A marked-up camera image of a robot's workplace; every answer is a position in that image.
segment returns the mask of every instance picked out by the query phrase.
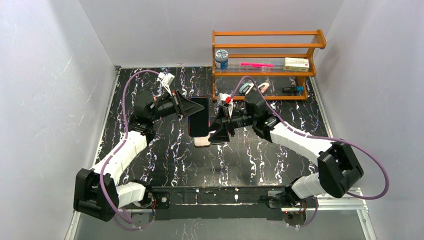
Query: small cardboard box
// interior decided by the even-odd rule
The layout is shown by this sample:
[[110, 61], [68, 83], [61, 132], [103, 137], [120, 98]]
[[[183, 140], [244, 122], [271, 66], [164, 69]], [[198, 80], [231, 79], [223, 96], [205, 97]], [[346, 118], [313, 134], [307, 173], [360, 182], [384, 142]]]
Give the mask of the small cardboard box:
[[284, 70], [295, 72], [309, 72], [309, 60], [304, 58], [284, 58]]

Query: table surface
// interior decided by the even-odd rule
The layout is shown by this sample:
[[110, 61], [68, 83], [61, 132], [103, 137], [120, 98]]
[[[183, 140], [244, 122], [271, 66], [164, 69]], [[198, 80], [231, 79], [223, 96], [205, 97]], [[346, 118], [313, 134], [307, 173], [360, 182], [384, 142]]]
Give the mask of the table surface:
[[[218, 111], [212, 101], [211, 67], [150, 68], [157, 72], [175, 75], [171, 89], [178, 89], [185, 97], [209, 98], [210, 121]], [[99, 162], [118, 144], [124, 134], [122, 94], [130, 76], [141, 68], [123, 68], [118, 73], [115, 91], [98, 149]], [[272, 79], [270, 91], [276, 89]], [[272, 101], [271, 106], [292, 126], [316, 136], [327, 136], [319, 104], [311, 82], [306, 83], [308, 100]], [[156, 76], [139, 75], [125, 93], [127, 116], [134, 110], [134, 99], [140, 91], [159, 96], [163, 93]], [[236, 103], [243, 108], [242, 102]], [[152, 186], [285, 186], [299, 176], [315, 172], [315, 166], [303, 156], [284, 146], [270, 143], [256, 136], [251, 127], [235, 130], [231, 141], [222, 145], [197, 148], [188, 135], [187, 118], [167, 116], [159, 120], [157, 133], [149, 146], [143, 150], [124, 171], [120, 184], [133, 179], [148, 181]]]

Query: black smartphone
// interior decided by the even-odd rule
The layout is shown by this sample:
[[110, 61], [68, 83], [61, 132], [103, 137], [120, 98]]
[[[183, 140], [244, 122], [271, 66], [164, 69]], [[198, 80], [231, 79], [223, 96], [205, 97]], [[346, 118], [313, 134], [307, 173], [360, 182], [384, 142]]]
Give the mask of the black smartphone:
[[188, 117], [188, 135], [192, 138], [206, 137], [209, 135], [208, 98], [205, 96], [192, 96], [189, 100], [202, 105], [204, 109]]

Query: gray wall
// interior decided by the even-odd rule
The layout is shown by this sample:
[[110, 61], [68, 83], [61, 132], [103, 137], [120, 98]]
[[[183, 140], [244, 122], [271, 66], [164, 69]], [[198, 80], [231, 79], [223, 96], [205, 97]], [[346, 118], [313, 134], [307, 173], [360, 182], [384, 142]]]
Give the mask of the gray wall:
[[[390, 177], [388, 194], [367, 201], [379, 239], [424, 234], [424, 2], [346, 0], [316, 56], [316, 81], [336, 137], [374, 153]], [[383, 189], [361, 156], [364, 195]]]
[[0, 3], [0, 233], [63, 239], [114, 66], [78, 0]]
[[326, 33], [344, 0], [79, 1], [115, 65], [174, 67], [211, 66], [212, 30]]

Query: white robot arm segment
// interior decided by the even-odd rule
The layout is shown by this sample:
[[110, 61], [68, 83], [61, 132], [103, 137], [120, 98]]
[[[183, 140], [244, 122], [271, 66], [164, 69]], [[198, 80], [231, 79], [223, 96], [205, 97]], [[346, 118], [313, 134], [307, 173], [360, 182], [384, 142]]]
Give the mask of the white robot arm segment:
[[331, 141], [328, 140], [312, 139], [300, 136], [289, 130], [281, 122], [275, 125], [274, 130], [269, 133], [273, 143], [295, 151], [296, 153], [306, 157], [315, 165], [318, 165], [317, 159], [320, 156], [320, 152], [325, 151], [332, 146]]
[[127, 169], [131, 161], [147, 147], [147, 140], [145, 135], [142, 135], [137, 131], [130, 131], [123, 147], [116, 154], [114, 154], [123, 141], [124, 140], [121, 140], [118, 145], [115, 146], [109, 152], [109, 154], [103, 158], [103, 160], [101, 160], [93, 167], [94, 172], [100, 174], [106, 160], [110, 156], [113, 156], [109, 163], [106, 165], [104, 174], [110, 174], [110, 177], [114, 180], [116, 186], [118, 185], [122, 173], [125, 169]]

